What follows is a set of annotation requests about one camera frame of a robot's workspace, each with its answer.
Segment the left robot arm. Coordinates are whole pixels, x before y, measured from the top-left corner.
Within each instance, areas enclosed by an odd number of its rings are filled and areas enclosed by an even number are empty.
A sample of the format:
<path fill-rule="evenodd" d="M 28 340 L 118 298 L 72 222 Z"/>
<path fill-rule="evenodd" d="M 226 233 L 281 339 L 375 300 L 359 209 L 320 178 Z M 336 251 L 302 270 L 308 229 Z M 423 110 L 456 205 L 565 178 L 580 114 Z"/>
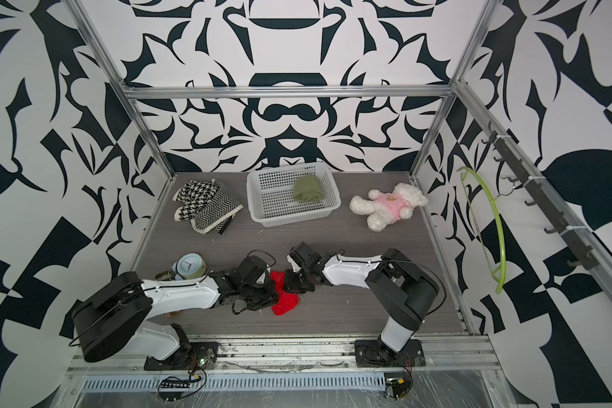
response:
<path fill-rule="evenodd" d="M 275 305 L 279 295 L 270 266 L 249 255 L 236 268 L 207 272 L 190 280 L 143 280 L 133 272 L 119 275 L 71 313 L 72 347 L 88 363 L 114 355 L 145 355 L 172 369 L 187 367 L 195 350 L 177 323 L 161 325 L 158 316 L 187 309 L 215 309 L 242 304 L 245 311 Z"/>

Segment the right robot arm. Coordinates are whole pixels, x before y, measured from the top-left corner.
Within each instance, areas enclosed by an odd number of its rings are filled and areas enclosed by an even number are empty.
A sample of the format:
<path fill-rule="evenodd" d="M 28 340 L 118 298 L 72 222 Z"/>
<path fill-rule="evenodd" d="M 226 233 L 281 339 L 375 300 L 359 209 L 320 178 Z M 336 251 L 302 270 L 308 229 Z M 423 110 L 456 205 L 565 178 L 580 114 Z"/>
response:
<path fill-rule="evenodd" d="M 302 242 L 290 251 L 287 260 L 292 266 L 284 280 L 288 293 L 313 292 L 317 285 L 370 290 L 389 316 L 377 346 L 388 355 L 406 349 L 442 289 L 432 273 L 394 248 L 370 258 L 347 257 L 340 252 L 321 256 Z"/>

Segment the red knitted scarf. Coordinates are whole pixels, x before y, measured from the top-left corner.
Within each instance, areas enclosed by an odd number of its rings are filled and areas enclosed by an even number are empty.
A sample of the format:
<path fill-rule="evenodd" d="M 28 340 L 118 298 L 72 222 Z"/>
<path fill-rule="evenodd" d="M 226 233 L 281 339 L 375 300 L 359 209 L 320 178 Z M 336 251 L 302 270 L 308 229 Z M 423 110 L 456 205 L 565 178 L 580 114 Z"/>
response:
<path fill-rule="evenodd" d="M 278 301 L 271 309 L 276 316 L 283 316 L 291 310 L 295 309 L 299 304 L 299 296 L 294 293 L 288 293 L 284 289 L 286 273 L 285 272 L 270 272 L 270 279 L 275 284 L 275 292 L 278 296 Z"/>

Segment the green knitted scarf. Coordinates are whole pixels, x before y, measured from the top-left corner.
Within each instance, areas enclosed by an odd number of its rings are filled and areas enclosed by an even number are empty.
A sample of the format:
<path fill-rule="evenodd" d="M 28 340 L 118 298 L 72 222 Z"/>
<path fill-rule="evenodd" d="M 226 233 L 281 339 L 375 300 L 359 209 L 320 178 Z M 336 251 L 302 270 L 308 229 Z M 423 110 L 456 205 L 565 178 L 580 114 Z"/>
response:
<path fill-rule="evenodd" d="M 292 196 L 296 202 L 321 202 L 325 196 L 321 180 L 311 173 L 298 178 L 293 185 Z"/>

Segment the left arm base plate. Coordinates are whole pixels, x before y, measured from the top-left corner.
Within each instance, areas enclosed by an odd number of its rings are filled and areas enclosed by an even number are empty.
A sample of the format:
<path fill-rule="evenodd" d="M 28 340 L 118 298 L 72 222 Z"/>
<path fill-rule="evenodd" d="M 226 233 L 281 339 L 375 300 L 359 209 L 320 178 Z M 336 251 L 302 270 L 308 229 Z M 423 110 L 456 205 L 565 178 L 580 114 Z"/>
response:
<path fill-rule="evenodd" d="M 161 371 L 193 371 L 199 368 L 211 369 L 217 362 L 219 353 L 218 342 L 196 342 L 190 346 L 182 346 L 165 360 L 147 357 L 144 370 L 147 372 Z"/>

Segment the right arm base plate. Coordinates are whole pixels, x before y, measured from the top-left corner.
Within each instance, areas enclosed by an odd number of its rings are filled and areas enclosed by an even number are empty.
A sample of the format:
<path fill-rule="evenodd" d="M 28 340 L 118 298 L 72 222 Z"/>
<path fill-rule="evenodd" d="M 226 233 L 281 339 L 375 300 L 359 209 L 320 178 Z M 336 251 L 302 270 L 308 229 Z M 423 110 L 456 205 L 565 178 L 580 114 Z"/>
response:
<path fill-rule="evenodd" d="M 391 350 L 379 339 L 356 340 L 355 362 L 357 367 L 425 367 L 427 365 L 420 340 L 411 339 L 400 352 Z"/>

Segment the black white houndstooth scarf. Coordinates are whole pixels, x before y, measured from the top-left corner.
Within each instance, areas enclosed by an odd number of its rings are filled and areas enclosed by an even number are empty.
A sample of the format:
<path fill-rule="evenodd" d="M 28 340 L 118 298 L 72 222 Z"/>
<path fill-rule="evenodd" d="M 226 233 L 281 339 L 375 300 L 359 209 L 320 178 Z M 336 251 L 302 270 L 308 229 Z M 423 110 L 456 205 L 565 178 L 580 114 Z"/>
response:
<path fill-rule="evenodd" d="M 181 204 L 174 220 L 189 222 L 201 235 L 212 231 L 223 235 L 243 209 L 231 189 L 218 180 L 191 180 L 174 194 L 173 201 Z"/>

